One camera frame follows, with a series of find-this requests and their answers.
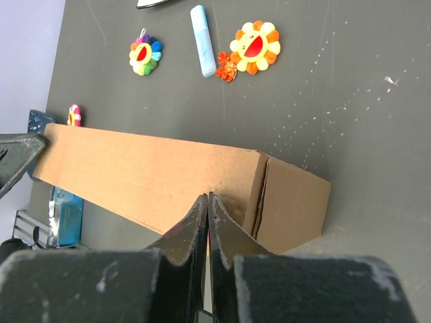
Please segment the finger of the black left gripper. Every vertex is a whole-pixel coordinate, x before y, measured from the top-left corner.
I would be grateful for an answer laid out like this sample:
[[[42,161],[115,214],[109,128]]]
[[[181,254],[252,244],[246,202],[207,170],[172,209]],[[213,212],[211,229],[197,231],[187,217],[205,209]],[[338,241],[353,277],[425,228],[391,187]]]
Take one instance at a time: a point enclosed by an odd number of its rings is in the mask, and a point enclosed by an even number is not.
[[[1,134],[1,198],[20,181],[48,144],[49,139],[40,133]]]

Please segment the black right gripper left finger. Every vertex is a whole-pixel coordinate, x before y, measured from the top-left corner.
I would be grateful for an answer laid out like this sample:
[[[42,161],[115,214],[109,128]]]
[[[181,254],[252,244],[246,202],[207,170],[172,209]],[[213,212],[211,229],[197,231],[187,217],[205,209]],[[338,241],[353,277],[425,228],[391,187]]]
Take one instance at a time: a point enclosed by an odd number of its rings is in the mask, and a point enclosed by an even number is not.
[[[208,197],[141,251],[21,250],[1,265],[2,322],[196,322]]]

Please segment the brown cardboard box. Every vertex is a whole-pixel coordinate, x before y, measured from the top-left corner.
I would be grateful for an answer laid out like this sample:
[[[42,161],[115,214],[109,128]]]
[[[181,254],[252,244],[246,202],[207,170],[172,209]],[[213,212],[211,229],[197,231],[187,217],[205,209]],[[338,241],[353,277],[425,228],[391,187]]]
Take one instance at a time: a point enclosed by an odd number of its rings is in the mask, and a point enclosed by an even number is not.
[[[323,232],[330,183],[266,153],[60,124],[44,135],[37,179],[159,234],[209,192],[277,254]]]

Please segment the blue packet under arm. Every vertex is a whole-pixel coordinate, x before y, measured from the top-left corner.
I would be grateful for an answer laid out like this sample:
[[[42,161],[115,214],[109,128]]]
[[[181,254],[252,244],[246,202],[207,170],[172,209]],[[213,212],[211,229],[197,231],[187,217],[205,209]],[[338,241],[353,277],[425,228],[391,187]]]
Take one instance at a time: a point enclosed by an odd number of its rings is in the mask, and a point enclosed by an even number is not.
[[[59,187],[52,187],[48,202],[48,246],[74,247],[81,240],[84,200]]]

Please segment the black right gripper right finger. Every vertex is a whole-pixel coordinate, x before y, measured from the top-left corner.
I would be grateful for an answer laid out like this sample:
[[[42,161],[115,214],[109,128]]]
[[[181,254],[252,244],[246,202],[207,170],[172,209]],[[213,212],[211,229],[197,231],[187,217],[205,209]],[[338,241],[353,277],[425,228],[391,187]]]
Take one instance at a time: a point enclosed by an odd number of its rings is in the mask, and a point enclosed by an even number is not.
[[[415,322],[393,269],[373,256],[276,255],[208,197],[216,322]]]

